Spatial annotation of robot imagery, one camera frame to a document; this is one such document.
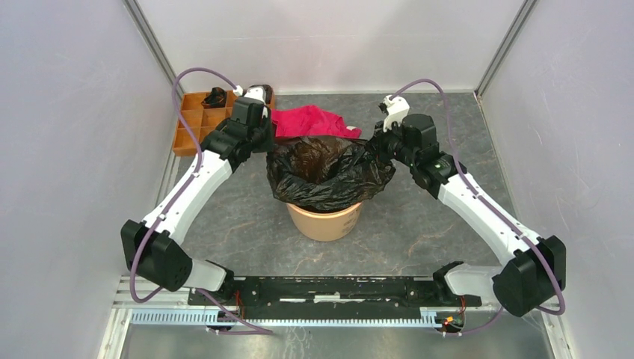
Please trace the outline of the orange plastic trash bin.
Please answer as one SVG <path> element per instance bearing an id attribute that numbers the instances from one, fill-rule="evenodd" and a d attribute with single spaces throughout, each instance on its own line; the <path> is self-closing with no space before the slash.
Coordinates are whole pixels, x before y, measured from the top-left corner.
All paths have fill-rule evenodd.
<path id="1" fill-rule="evenodd" d="M 287 204 L 292 222 L 304 236 L 317 242 L 332 242 L 347 236 L 356 226 L 362 203 L 356 203 L 338 212 L 310 212 Z"/>

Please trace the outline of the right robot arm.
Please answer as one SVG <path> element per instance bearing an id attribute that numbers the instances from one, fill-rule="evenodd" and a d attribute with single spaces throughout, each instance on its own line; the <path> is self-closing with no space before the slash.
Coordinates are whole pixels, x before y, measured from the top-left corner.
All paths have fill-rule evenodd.
<path id="1" fill-rule="evenodd" d="M 518 221 L 475 181 L 456 156 L 440 150 L 431 117 L 409 114 L 378 121 L 369 146 L 383 162 L 396 160 L 414 182 L 459 215 L 495 254 L 497 266 L 451 264 L 433 282 L 442 305 L 462 295 L 498 303 L 521 317 L 532 310 L 565 311 L 567 251 L 557 236 L 544 237 Z"/>

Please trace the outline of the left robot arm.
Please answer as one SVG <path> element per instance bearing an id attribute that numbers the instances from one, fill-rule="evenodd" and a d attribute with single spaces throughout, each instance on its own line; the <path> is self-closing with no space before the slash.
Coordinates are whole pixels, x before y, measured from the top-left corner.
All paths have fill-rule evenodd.
<path id="1" fill-rule="evenodd" d="M 228 119 L 210 132 L 200 153 L 167 197 L 142 221 L 121 228 L 126 264 L 132 274 L 175 292 L 206 289 L 216 304 L 227 304 L 235 285 L 227 270 L 211 261 L 192 259 L 182 248 L 193 220 L 219 186 L 253 153 L 273 149 L 271 114 L 261 87 L 236 98 Z"/>

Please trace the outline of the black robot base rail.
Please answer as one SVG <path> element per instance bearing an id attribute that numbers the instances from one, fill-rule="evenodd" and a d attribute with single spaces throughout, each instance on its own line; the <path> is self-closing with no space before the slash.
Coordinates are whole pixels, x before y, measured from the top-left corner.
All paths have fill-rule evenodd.
<path id="1" fill-rule="evenodd" d="M 212 297 L 238 305 L 243 319 L 418 319 L 422 308 L 479 307 L 477 295 L 457 295 L 444 279 L 450 263 L 430 276 L 231 275 Z"/>

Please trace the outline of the black plastic trash bag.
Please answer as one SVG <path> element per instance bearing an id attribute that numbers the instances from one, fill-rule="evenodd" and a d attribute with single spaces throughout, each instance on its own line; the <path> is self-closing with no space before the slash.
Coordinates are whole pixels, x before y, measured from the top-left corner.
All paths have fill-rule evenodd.
<path id="1" fill-rule="evenodd" d="M 363 139 L 284 138 L 266 156 L 273 197 L 311 212 L 347 209 L 382 192 L 396 169 Z"/>

